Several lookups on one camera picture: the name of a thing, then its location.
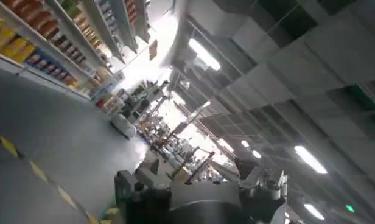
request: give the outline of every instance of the packaged goods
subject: packaged goods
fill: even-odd
[[[7,44],[13,37],[15,37],[16,33],[8,28],[5,25],[0,26],[0,48],[2,48],[5,44]]]
[[[23,50],[13,56],[13,60],[22,63],[35,50],[35,45],[28,43]]]
[[[23,38],[20,38],[20,37],[15,38],[12,42],[10,42],[9,44],[6,44],[0,50],[0,54],[5,55],[8,58],[12,58],[21,49],[23,49],[27,43],[28,41]]]

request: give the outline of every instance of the yellow and black hazard tape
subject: yellow and black hazard tape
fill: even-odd
[[[89,224],[100,224],[98,220],[92,214],[86,211],[86,209],[77,200],[70,196],[53,179],[47,176],[32,160],[27,158],[25,154],[21,153],[18,150],[18,148],[16,148],[16,146],[13,143],[11,143],[7,138],[0,135],[0,144],[3,146],[4,149],[6,149],[6,151],[8,151],[15,158],[18,158],[19,160],[28,163],[31,166],[34,174],[38,176],[40,179],[42,179],[45,183],[55,188],[65,202],[67,202],[75,210],[81,212],[87,218]]]
[[[100,224],[113,224],[113,220],[115,219],[115,215],[118,212],[119,212],[119,208],[117,208],[115,205],[111,206],[104,213],[103,217],[101,218]]]

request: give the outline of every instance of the metal pole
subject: metal pole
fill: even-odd
[[[196,148],[193,149],[193,151],[191,151],[191,153],[186,157],[186,159],[182,162],[182,164],[176,168],[174,170],[174,172],[172,172],[172,174],[170,175],[170,179],[171,180],[174,180],[175,176],[181,171],[181,169],[186,165],[186,163],[188,163],[188,161],[194,156],[194,153],[199,149],[199,147],[197,146]]]
[[[194,181],[199,174],[205,169],[206,165],[208,165],[209,160],[212,159],[214,156],[214,152],[211,152],[207,159],[201,163],[201,165],[193,172],[193,174],[189,177],[189,179],[186,180],[185,184],[191,184],[192,181]]]

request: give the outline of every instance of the light fixture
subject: light fixture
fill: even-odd
[[[250,146],[246,140],[242,140],[242,145],[244,147],[249,147]]]
[[[303,146],[295,146],[296,153],[304,160],[305,163],[311,166],[313,170],[320,174],[327,174],[327,170],[319,163],[319,161],[312,156]]]
[[[229,151],[234,152],[234,149],[226,141],[224,141],[224,139],[220,138],[219,140],[217,140],[217,143],[219,143],[219,145],[228,149]]]
[[[346,205],[346,208],[349,212],[351,213],[354,213],[356,210],[354,209],[354,207],[352,207],[352,205]]]
[[[195,39],[191,38],[189,40],[189,47],[191,47],[197,53],[197,56],[201,58],[201,60],[212,67],[212,69],[215,69],[216,71],[220,69],[220,64],[218,61]]]
[[[260,159],[262,157],[262,155],[258,152],[258,151],[255,151],[253,150],[253,155],[257,158],[257,159]]]
[[[319,212],[317,211],[317,209],[311,205],[311,204],[304,204],[304,207],[312,214],[314,215],[314,217],[320,219],[320,220],[324,220],[324,216]]]
[[[206,101],[206,103],[204,103],[204,105],[203,105],[202,107],[207,107],[207,106],[209,106],[210,104],[211,104],[210,101]]]

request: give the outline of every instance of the floor stripe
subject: floor stripe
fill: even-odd
[[[101,220],[100,224],[112,224],[112,220]]]
[[[73,208],[75,209],[78,209],[78,207],[75,205],[75,203],[73,202],[72,198],[70,195],[67,194],[67,192],[65,190],[63,190],[63,188],[61,188],[60,186],[58,187],[58,191],[59,191],[59,194],[61,195],[61,197],[67,202],[69,203]]]
[[[14,157],[18,158],[17,149],[14,144],[9,142],[5,137],[0,136],[2,146]]]
[[[89,224],[99,224],[96,218],[94,218],[93,215],[88,213],[86,209],[79,204],[73,197],[71,197],[59,184],[57,184],[53,179],[49,178],[41,168],[39,168],[33,161],[26,158],[25,154],[21,153],[16,146],[11,143],[8,139],[0,135],[0,144],[3,146],[3,148],[8,151],[11,155],[13,155],[15,158],[18,158],[26,163],[28,163],[34,174],[38,176],[40,179],[42,179],[44,182],[46,182],[51,187],[56,188],[58,190],[61,198],[67,202],[67,204],[71,205],[75,210],[78,210],[81,212],[86,219],[89,221]]]
[[[110,208],[110,209],[108,209],[107,214],[115,215],[118,211],[119,211],[118,208]]]
[[[99,224],[98,220],[93,215],[87,213],[90,224]]]
[[[32,161],[29,161],[30,166],[32,167],[33,171],[37,176],[39,176],[44,182],[48,183],[47,175]]]

